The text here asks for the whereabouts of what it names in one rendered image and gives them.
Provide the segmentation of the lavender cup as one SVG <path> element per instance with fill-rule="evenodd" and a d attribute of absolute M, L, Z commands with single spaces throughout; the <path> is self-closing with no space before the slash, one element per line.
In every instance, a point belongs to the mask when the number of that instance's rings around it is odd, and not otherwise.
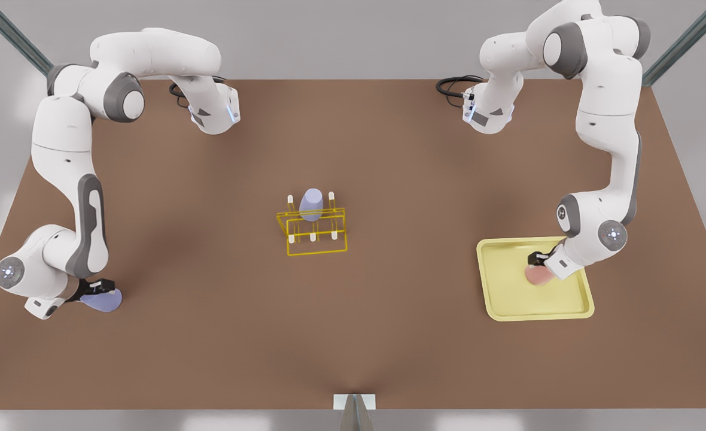
<path fill-rule="evenodd" d="M 106 313 L 115 311 L 121 305 L 121 300 L 123 300 L 123 295 L 119 289 L 96 295 L 83 295 L 80 298 L 81 303 L 93 308 L 93 310 Z"/>
<path fill-rule="evenodd" d="M 308 189 L 299 205 L 299 215 L 304 221 L 314 223 L 322 216 L 323 193 L 319 189 Z"/>

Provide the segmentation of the pink cup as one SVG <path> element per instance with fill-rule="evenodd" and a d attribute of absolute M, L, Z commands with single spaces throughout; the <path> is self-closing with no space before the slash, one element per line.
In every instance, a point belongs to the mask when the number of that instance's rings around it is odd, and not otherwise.
<path fill-rule="evenodd" d="M 525 278 L 534 286 L 544 286 L 555 278 L 555 275 L 544 265 L 527 265 Z"/>

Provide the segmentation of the pale yellow tray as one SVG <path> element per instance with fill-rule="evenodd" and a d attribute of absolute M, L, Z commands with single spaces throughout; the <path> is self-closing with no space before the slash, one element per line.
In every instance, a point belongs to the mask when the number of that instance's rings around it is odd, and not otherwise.
<path fill-rule="evenodd" d="M 476 247 L 485 308 L 495 321 L 587 318 L 594 313 L 585 270 L 534 286 L 524 275 L 527 257 L 550 251 L 561 237 L 485 238 Z"/>

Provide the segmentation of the silver frame post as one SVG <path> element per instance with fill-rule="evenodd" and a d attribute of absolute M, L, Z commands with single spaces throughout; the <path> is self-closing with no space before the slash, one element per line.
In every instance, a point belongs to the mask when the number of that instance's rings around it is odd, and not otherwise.
<path fill-rule="evenodd" d="M 54 66 L 1 10 L 0 35 L 44 76 L 46 76 Z"/>
<path fill-rule="evenodd" d="M 667 48 L 667 50 L 643 74 L 643 87 L 651 87 L 698 41 L 706 35 L 706 10 Z"/>
<path fill-rule="evenodd" d="M 375 394 L 335 394 L 333 409 L 342 410 L 339 431 L 375 431 L 369 415 L 376 409 Z"/>

